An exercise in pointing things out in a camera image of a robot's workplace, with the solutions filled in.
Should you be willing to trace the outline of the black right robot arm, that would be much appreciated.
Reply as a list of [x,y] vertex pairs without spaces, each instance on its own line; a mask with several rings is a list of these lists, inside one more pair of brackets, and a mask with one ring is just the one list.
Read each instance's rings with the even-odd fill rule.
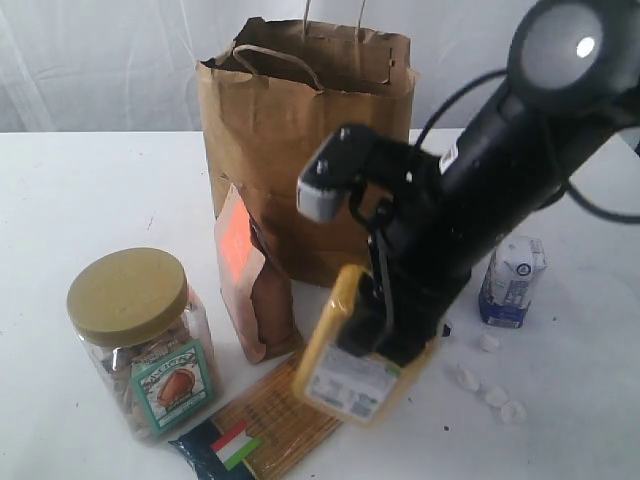
[[367,230],[371,270],[352,287],[340,349],[399,366],[436,336],[473,267],[531,213],[574,195],[571,175],[615,133],[639,123],[639,5],[539,1],[524,16],[496,91],[451,149],[346,124],[299,178],[328,213],[357,214],[368,184],[387,196]]

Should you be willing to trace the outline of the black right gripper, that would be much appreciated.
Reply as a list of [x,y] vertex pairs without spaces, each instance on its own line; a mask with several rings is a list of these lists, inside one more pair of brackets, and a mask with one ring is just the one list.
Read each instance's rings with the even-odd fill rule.
[[470,276],[439,270],[431,246],[443,213],[437,160],[377,137],[358,140],[348,208],[368,234],[371,271],[356,282],[354,310],[339,348],[355,357],[378,353],[401,367],[416,360]]

